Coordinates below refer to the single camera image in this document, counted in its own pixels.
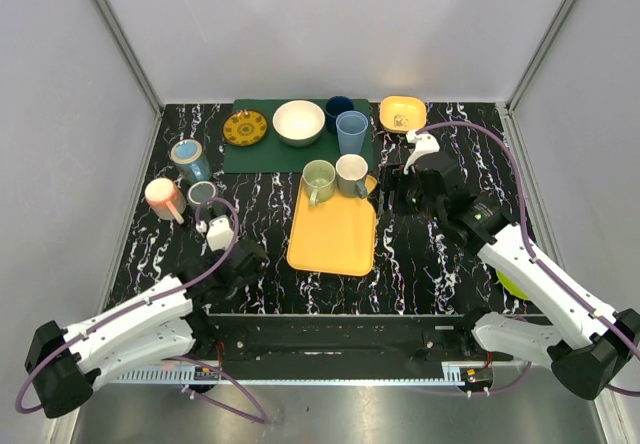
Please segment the dark teal mug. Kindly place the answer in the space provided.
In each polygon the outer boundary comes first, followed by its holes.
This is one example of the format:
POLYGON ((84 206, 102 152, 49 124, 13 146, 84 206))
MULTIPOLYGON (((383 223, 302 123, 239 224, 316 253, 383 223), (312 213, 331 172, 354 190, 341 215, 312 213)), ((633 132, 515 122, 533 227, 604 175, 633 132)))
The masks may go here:
POLYGON ((204 202, 200 209, 200 216, 208 215, 209 218, 218 217, 226 213, 224 205, 218 202, 209 202, 209 199, 218 195, 215 184, 211 181, 199 181, 191 185, 187 191, 187 201, 193 212, 204 202))

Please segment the sage green mug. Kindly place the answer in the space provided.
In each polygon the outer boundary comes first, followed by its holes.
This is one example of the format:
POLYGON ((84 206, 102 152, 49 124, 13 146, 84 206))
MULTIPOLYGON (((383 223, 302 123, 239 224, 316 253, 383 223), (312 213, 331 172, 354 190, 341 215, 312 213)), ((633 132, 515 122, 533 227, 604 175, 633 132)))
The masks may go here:
POLYGON ((305 165, 302 171, 304 191, 311 206, 328 201, 334 194, 336 171, 334 166, 325 160, 313 160, 305 165))

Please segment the grey faceted mug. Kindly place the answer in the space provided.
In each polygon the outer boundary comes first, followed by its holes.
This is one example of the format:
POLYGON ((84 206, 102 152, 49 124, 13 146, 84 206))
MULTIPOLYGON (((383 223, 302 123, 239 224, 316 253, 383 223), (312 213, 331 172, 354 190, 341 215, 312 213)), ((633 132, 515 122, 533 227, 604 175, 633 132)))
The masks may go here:
POLYGON ((336 162, 335 170, 338 189, 345 197, 365 199, 368 196, 368 164, 363 157, 345 154, 336 162))

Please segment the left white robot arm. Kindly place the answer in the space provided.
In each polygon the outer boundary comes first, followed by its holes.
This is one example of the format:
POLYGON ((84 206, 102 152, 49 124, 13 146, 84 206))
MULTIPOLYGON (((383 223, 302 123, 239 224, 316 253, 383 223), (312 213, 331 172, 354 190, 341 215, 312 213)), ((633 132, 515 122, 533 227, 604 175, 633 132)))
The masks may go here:
POLYGON ((54 320, 40 325, 24 364, 39 399, 33 409, 62 417, 130 371, 182 356, 221 356, 205 308, 256 281, 266 261, 260 245, 241 239, 97 316, 66 327, 54 320))

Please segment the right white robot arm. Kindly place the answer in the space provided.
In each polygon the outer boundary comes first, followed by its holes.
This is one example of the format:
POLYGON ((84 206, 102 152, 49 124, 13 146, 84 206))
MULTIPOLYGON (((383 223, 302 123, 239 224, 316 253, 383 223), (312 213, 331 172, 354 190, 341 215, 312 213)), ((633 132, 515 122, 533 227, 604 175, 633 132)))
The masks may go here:
POLYGON ((595 399, 631 359, 639 344, 639 314, 618 311, 590 294, 546 256, 486 195, 473 194, 460 166, 444 152, 383 167, 380 199, 399 215, 424 215, 444 236, 513 282, 548 319, 538 325, 495 312, 454 335, 466 360, 497 352, 552 371, 576 396, 595 399))

